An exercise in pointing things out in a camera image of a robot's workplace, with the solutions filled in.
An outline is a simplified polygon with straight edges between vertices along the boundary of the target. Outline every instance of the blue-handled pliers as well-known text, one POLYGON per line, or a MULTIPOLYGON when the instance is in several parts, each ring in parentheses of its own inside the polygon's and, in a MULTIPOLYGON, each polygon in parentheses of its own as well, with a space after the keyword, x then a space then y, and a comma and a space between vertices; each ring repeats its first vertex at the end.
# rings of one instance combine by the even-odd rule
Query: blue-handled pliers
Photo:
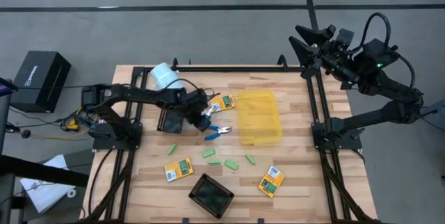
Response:
POLYGON ((229 133, 232 130, 232 127, 219 128, 217 126, 209 126, 209 129, 215 130, 216 133, 214 133, 214 134, 212 134, 210 136, 206 136, 204 138, 205 141, 211 141, 211 140, 214 140, 217 137, 219 137, 221 134, 229 133))

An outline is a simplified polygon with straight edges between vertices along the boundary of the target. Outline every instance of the yellow card package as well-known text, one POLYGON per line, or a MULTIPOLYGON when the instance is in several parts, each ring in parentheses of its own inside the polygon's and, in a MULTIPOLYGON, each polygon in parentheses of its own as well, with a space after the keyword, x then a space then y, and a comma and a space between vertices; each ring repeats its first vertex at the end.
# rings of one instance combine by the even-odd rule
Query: yellow card package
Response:
POLYGON ((226 95, 223 97, 215 97, 210 101, 211 106, 216 106, 216 111, 223 111, 235 107, 235 100, 233 95, 226 95))
POLYGON ((269 171, 264 175, 258 188, 266 193, 266 195, 269 195, 269 197, 273 197, 283 182, 284 176, 284 173, 281 173, 278 168, 270 166, 269 171))
POLYGON ((192 173, 193 168, 189 158, 185 158, 181 161, 176 161, 165 166, 165 176, 167 176, 168 182, 191 175, 192 173))

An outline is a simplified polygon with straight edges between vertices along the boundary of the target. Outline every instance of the white paper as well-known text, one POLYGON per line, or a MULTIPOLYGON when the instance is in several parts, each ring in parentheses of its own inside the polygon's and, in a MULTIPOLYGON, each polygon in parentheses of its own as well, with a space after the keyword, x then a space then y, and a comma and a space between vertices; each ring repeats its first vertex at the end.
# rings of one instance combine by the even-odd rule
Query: white paper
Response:
MULTIPOLYGON (((63 168, 68 170, 65 158, 62 154, 55 156, 53 159, 46 162, 44 165, 53 166, 56 168, 63 168)), ((39 213, 43 213, 58 202, 69 190, 75 186, 63 184, 51 184, 37 179, 21 179, 22 186, 27 190, 27 194, 32 200, 35 208, 39 213)))

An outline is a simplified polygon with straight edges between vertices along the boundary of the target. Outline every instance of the green foam piece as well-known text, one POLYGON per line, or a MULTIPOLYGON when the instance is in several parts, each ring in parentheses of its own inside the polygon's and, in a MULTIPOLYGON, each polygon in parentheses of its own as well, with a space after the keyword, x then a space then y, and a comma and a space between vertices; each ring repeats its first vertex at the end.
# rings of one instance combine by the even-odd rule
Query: green foam piece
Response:
POLYGON ((224 165, 233 170, 238 170, 238 164, 234 163, 233 161, 225 160, 224 165))
POLYGON ((210 165, 217 165, 217 164, 221 164, 221 161, 220 160, 210 160, 207 163, 210 165))
POLYGON ((209 156, 211 156, 211 155, 214 155, 216 152, 215 152, 215 149, 214 148, 212 148, 212 149, 210 149, 210 150, 207 150, 207 151, 204 151, 203 153, 202 153, 202 158, 206 158, 206 157, 209 157, 209 156))
POLYGON ((245 158, 247 158, 252 165, 255 165, 255 160, 249 154, 246 154, 245 158))
POLYGON ((168 155, 171 155, 172 153, 173 153, 173 151, 175 151, 175 148, 176 148, 176 144, 173 144, 171 147, 170 147, 170 149, 167 151, 167 154, 168 155))

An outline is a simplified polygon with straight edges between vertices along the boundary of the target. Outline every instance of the black metal frame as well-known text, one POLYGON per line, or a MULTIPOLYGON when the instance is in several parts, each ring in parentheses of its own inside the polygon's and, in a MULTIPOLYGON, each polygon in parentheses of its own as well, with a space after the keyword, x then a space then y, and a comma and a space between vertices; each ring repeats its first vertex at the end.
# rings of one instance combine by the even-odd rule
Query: black metal frame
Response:
MULTIPOLYGON (((188 66, 188 65, 182 65, 178 66, 178 61, 175 58, 173 60, 173 64, 171 66, 172 70, 178 70, 180 72, 302 72, 305 70, 304 67, 296 67, 296 66, 288 66, 286 58, 281 55, 278 58, 277 65, 270 65, 270 66, 215 66, 215 67, 200 67, 200 66, 188 66)), ((148 73, 151 71, 152 67, 135 67, 133 69, 133 74, 131 78, 131 84, 136 85, 137 78, 139 76, 142 76, 141 81, 141 88, 144 88, 147 83, 148 73)), ((321 105, 322 105, 322 111, 325 120, 330 117, 329 109, 327 107, 327 100, 326 100, 326 94, 323 86, 323 81, 321 78, 321 73, 318 73, 316 75, 316 82, 318 86, 318 90, 320 93, 321 98, 321 105)), ((307 89, 309 92, 309 101, 311 104, 311 111, 312 116, 314 119, 314 124, 320 123, 320 119, 318 117, 318 109, 316 105, 315 100, 315 92, 314 92, 314 86, 311 79, 307 80, 307 89)), ((125 109, 125 116, 130 117, 131 111, 131 102, 127 102, 127 107, 125 109)), ((140 117, 142 114, 142 104, 138 103, 138 108, 136 109, 136 121, 140 121, 140 117)), ((113 185, 116 181, 116 178, 119 175, 120 167, 122 165, 122 150, 118 150, 118 155, 115 160, 115 166, 113 170, 113 180, 111 182, 111 185, 113 185)), ((134 162, 134 152, 135 151, 129 151, 129 159, 131 162, 131 165, 134 162)), ((330 211, 330 218, 332 223, 374 223, 374 220, 370 217, 368 217, 361 209, 360 207, 355 203, 355 201, 352 199, 350 194, 347 192, 346 188, 344 187, 344 181, 343 181, 343 175, 341 173, 341 166, 340 166, 340 159, 338 155, 337 150, 331 151, 332 156, 332 163, 334 165, 334 169, 331 168, 329 162, 327 153, 325 150, 319 150, 320 154, 320 160, 321 160, 321 166, 323 169, 323 179, 325 183, 325 189, 326 189, 326 198, 327 198, 327 204, 330 211), (344 219, 339 219, 337 216, 335 201, 334 201, 334 193, 332 190, 331 182, 336 186, 340 193, 341 197, 341 207, 343 210, 343 217, 344 219), (350 210, 356 215, 358 221, 352 221, 350 210)), ((124 181, 124 186, 122 190, 121 195, 121 203, 119 207, 119 213, 118 213, 118 219, 111 219, 111 214, 113 211, 113 200, 110 201, 108 204, 108 207, 105 212, 105 218, 104 222, 107 221, 123 221, 125 216, 125 211, 127 207, 128 202, 128 194, 129 194, 129 185, 130 185, 130 179, 131 174, 128 174, 127 178, 124 181)), ((264 219, 259 219, 259 223, 264 223, 264 219)))

